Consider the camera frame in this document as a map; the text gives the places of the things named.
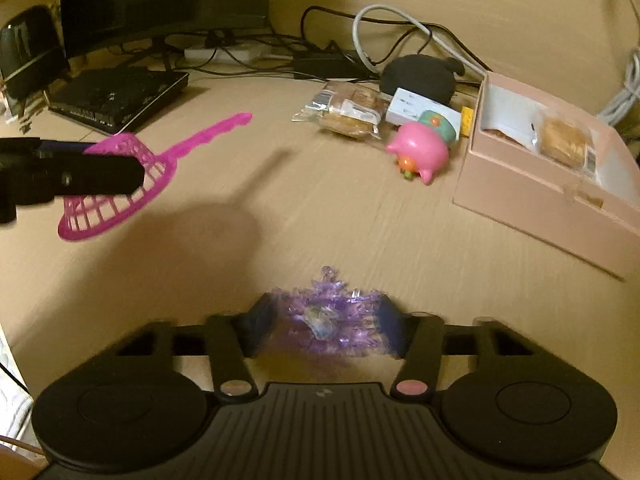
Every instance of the teal toy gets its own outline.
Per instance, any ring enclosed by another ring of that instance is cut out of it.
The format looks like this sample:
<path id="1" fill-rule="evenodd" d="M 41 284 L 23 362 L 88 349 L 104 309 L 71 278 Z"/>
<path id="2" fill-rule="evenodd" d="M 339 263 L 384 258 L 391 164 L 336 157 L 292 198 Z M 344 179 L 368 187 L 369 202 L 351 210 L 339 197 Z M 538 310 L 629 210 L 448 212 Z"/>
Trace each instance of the teal toy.
<path id="1" fill-rule="evenodd" d="M 426 110 L 422 112 L 418 122 L 436 130 L 447 146 L 451 147 L 456 143 L 458 136 L 456 129 L 443 115 L 432 112 L 431 110 Z"/>

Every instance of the monitor stand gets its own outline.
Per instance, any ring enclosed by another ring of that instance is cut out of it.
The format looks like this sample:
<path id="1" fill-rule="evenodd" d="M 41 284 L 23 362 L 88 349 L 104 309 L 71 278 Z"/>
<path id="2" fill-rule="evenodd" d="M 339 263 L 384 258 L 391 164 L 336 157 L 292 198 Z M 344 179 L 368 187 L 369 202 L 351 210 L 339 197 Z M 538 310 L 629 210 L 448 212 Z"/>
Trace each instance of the monitor stand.
<path id="1" fill-rule="evenodd" d="M 152 38 L 151 46 L 142 50 L 140 52 L 135 53 L 132 57 L 127 59 L 126 61 L 119 64 L 119 66 L 129 66 L 131 64 L 137 63 L 145 57 L 151 56 L 153 54 L 161 54 L 162 62 L 164 63 L 164 69 L 167 72 L 171 72 L 173 68 L 171 67 L 171 61 L 169 60 L 169 54 L 181 54 L 184 55 L 184 50 L 178 48 L 176 46 L 168 44 L 164 38 Z"/>

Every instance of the transparent plastic wrapper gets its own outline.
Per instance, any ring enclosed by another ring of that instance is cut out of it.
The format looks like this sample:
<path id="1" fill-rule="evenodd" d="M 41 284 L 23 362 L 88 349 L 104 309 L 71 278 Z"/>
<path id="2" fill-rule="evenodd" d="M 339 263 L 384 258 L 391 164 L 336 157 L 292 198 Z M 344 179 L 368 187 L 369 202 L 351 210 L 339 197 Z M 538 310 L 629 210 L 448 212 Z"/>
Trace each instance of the transparent plastic wrapper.
<path id="1" fill-rule="evenodd" d="M 542 155 L 595 179 L 596 152 L 587 127 L 541 110 L 534 129 L 534 144 Z"/>
<path id="2" fill-rule="evenodd" d="M 354 139 L 379 139 L 389 103 L 389 96 L 373 88 L 331 81 L 292 120 L 318 123 Z"/>
<path id="3" fill-rule="evenodd" d="M 376 327 L 379 292 L 347 290 L 331 267 L 322 268 L 313 288 L 274 290 L 278 307 L 277 346 L 312 354 L 363 356 L 385 352 Z"/>

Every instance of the pink toy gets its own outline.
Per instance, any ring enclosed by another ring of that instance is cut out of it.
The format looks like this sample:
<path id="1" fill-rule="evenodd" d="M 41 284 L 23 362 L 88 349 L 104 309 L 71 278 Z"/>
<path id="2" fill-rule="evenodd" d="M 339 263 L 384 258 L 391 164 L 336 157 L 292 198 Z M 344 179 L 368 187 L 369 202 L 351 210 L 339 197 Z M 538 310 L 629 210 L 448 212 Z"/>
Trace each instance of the pink toy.
<path id="1" fill-rule="evenodd" d="M 99 235 L 124 222 L 136 211 L 151 202 L 169 185 L 178 167 L 178 159 L 193 148 L 211 142 L 215 137 L 245 126 L 251 114 L 237 114 L 173 145 L 155 155 L 135 135 L 119 134 L 94 144 L 86 153 L 115 153 L 132 155 L 145 167 L 145 181 L 131 196 L 67 196 L 65 213 L 58 224 L 63 240 L 76 241 Z"/>
<path id="2" fill-rule="evenodd" d="M 398 166 L 405 178 L 411 179 L 418 173 L 425 184 L 449 161 L 449 149 L 442 137 L 426 124 L 417 122 L 400 126 L 386 150 L 398 157 Z"/>

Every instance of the magenta net handle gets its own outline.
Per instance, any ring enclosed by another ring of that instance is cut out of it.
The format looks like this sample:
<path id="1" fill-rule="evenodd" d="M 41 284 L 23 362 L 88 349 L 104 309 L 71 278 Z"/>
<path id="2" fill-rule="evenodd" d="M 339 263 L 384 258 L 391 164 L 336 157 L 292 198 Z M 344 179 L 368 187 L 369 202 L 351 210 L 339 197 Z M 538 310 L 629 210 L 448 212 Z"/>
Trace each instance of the magenta net handle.
<path id="1" fill-rule="evenodd" d="M 228 119 L 220 121 L 209 128 L 198 132 L 197 134 L 192 135 L 188 139 L 181 140 L 177 144 L 174 144 L 164 153 L 162 153 L 162 157 L 166 157 L 169 159 L 177 160 L 179 158 L 183 158 L 186 155 L 191 153 L 191 150 L 201 146 L 202 144 L 207 144 L 211 142 L 218 135 L 226 134 L 230 132 L 237 126 L 246 126 L 253 119 L 253 115 L 250 113 L 241 113 L 236 114 Z"/>

